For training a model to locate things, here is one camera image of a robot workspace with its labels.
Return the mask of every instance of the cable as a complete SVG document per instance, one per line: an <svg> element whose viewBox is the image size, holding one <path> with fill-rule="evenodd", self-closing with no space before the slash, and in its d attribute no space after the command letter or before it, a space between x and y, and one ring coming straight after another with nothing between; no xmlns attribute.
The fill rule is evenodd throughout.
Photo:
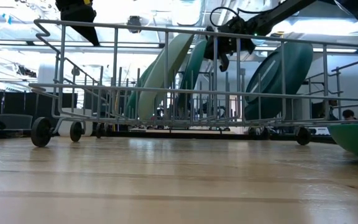
<svg viewBox="0 0 358 224"><path fill-rule="evenodd" d="M242 13L247 13L247 14L260 14L260 13L266 13L266 12L270 12L272 10L274 10L275 8L277 8L278 6L272 8L272 9L268 9L268 10L264 10L264 11L246 11L246 10L242 10L240 8L237 8L237 12L234 11L233 9L229 8L229 7L225 7L225 6L220 6L220 7L216 7L215 9L213 9L211 11L211 13L209 14L209 21L211 22L212 26L215 26L215 27L221 27L221 26L218 26L216 25L213 21L212 21L212 14L218 10L218 9L225 9L225 10L228 10L228 11L231 11L232 13L234 13L234 15L236 15L236 17L240 17L240 12Z"/></svg>
<svg viewBox="0 0 358 224"><path fill-rule="evenodd" d="M218 10L218 9L225 9L225 10L228 10L228 11L231 11L234 13L234 15L236 15L236 17L240 17L240 15L234 11L233 9L229 8L229 7L225 7L225 6L220 6L220 7L216 7L214 8L211 13L209 13L209 21L211 22L212 26L215 26L215 27L221 27L222 25L216 25L213 21L212 21L212 14Z"/></svg>

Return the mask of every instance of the black wheel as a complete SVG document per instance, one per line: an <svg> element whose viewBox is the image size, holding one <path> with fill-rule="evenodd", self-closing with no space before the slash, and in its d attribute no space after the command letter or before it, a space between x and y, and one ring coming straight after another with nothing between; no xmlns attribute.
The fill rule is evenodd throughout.
<svg viewBox="0 0 358 224"><path fill-rule="evenodd" d="M299 128L298 132L295 133L295 139L301 146L309 144L311 140L311 133L309 129L304 127Z"/></svg>
<svg viewBox="0 0 358 224"><path fill-rule="evenodd" d="M37 147L45 147L52 137L52 125L47 118L37 118L31 127L31 141Z"/></svg>
<svg viewBox="0 0 358 224"><path fill-rule="evenodd" d="M264 127L264 130L260 133L260 137L262 137L263 140L269 140L270 139L269 129Z"/></svg>
<svg viewBox="0 0 358 224"><path fill-rule="evenodd" d="M96 137L101 138L104 135L104 125L102 123L98 123L96 125Z"/></svg>
<svg viewBox="0 0 358 224"><path fill-rule="evenodd" d="M104 135L106 136L106 133L108 132L108 131L110 131L110 125L108 125L108 124L104 124L103 125L103 131L104 131Z"/></svg>
<svg viewBox="0 0 358 224"><path fill-rule="evenodd" d="M73 142L78 142L82 135L82 125L80 122L74 121L70 128L70 138Z"/></svg>
<svg viewBox="0 0 358 224"><path fill-rule="evenodd" d="M249 135L252 139L256 139L256 129L255 129L255 128L249 128L249 129L248 129L248 135Z"/></svg>

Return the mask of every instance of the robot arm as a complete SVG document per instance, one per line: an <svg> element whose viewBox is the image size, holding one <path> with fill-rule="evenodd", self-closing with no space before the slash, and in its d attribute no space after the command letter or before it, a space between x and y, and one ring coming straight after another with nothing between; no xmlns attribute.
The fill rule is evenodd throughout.
<svg viewBox="0 0 358 224"><path fill-rule="evenodd" d="M56 0L57 9L60 11L60 19L74 22L93 22L96 11L92 8L93 0ZM99 46L99 39L94 27L72 26L94 46Z"/></svg>
<svg viewBox="0 0 358 224"><path fill-rule="evenodd" d="M238 13L235 13L231 20L224 25L218 27L218 32L226 32L232 34L248 34L248 35L267 35L272 31L274 25L294 15L299 10L309 6L316 0L286 0L277 7L261 12L252 17L248 21L243 20ZM218 57L221 61L219 69L225 72L229 66L229 59L226 54L232 55L237 49L235 38L218 37ZM241 51L252 53L255 45L250 39L241 39ZM213 60L213 38L208 39L204 58Z"/></svg>
<svg viewBox="0 0 358 224"><path fill-rule="evenodd" d="M238 13L234 12L234 16L223 26L218 27L218 32L227 32L232 34L248 34L248 35L267 35L272 31L272 27L286 18L294 15L296 12L304 9L315 1L322 1L328 4L338 5L343 11L352 14L358 20L358 1L354 0L286 0L277 7L258 13L248 21L240 18ZM236 39L227 37L218 37L218 57L221 61L219 67L222 72L225 72L229 66L229 59L226 54L233 54L236 49ZM241 39L241 51L247 50L252 53L255 45L250 39ZM204 58L213 60L213 38L208 39L207 48L204 53Z"/></svg>

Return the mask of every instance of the wooden table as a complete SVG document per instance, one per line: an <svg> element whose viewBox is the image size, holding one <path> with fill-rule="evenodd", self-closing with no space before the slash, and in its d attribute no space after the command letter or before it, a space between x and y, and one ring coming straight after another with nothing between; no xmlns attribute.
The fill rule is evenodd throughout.
<svg viewBox="0 0 358 224"><path fill-rule="evenodd" d="M358 224L358 158L285 141L0 140L0 223Z"/></svg>

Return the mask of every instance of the chair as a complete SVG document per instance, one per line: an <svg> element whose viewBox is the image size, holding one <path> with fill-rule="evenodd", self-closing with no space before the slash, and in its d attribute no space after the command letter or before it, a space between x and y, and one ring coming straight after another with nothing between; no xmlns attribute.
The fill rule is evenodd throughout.
<svg viewBox="0 0 358 224"><path fill-rule="evenodd" d="M26 114L0 114L6 129L31 129L32 116Z"/></svg>

